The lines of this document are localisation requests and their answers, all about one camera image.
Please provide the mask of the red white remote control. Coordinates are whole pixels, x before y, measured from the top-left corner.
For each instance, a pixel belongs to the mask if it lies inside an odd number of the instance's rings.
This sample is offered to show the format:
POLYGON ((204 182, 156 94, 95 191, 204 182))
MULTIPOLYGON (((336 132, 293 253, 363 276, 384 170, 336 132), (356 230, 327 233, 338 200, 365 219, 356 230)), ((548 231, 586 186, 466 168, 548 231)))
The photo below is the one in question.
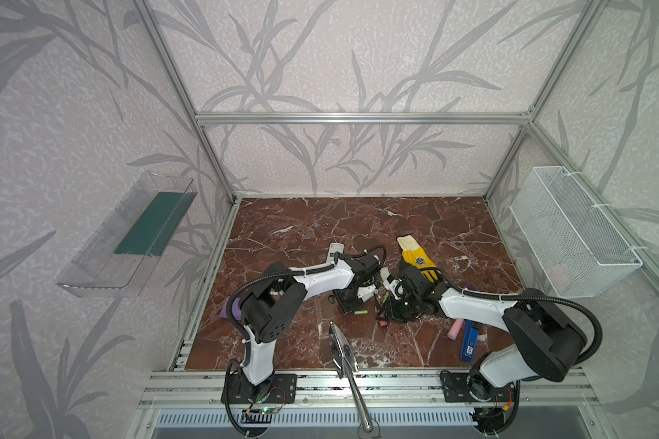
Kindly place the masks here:
POLYGON ((344 245, 342 243, 332 243, 329 246, 328 250, 328 261, 332 261, 336 254, 342 254, 344 251, 344 245))

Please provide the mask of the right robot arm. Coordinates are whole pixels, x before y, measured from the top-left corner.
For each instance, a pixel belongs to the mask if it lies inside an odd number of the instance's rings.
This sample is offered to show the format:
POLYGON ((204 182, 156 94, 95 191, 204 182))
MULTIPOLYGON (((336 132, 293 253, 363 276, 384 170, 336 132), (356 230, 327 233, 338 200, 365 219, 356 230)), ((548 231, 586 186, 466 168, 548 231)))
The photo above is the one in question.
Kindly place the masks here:
POLYGON ((472 393, 539 377, 562 382, 603 341, 600 320, 587 307, 534 288, 493 294, 460 288, 439 268, 407 265, 381 272, 387 290, 380 320, 409 323, 423 316, 478 323, 507 332, 512 345, 481 357, 470 370, 472 393))

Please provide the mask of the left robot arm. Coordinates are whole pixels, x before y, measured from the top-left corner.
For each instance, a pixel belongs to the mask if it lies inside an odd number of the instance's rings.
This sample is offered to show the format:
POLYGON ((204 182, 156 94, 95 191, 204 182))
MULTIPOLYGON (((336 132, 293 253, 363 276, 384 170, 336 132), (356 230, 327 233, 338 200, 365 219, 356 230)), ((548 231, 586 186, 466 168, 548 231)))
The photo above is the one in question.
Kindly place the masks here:
POLYGON ((324 264, 290 268, 270 265, 258 278, 235 291, 225 304, 225 315, 241 333, 245 358, 241 375, 252 386, 267 382, 274 373, 276 340, 290 328, 302 304, 331 294, 342 312, 361 309, 378 288, 386 257, 373 247, 361 254, 335 252, 324 264))

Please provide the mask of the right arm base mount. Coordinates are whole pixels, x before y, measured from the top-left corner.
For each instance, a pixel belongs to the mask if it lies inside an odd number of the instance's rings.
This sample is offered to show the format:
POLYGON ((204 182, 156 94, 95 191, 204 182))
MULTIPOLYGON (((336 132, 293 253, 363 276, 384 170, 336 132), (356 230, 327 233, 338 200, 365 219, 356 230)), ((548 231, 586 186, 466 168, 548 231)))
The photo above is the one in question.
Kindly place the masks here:
POLYGON ((496 388, 487 380, 473 378, 468 372, 441 371, 439 381, 445 402, 508 405, 513 402, 515 384, 496 388))

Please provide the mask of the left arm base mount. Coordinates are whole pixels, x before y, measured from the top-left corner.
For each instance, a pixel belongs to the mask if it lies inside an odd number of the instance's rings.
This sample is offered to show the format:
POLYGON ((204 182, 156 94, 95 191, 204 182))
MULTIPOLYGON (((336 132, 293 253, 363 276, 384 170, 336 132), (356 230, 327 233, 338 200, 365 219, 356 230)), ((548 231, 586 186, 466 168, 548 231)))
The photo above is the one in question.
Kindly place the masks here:
POLYGON ((229 404, 294 404, 298 389, 298 375, 275 373, 260 384, 250 384, 243 373, 225 379, 222 402, 229 404))

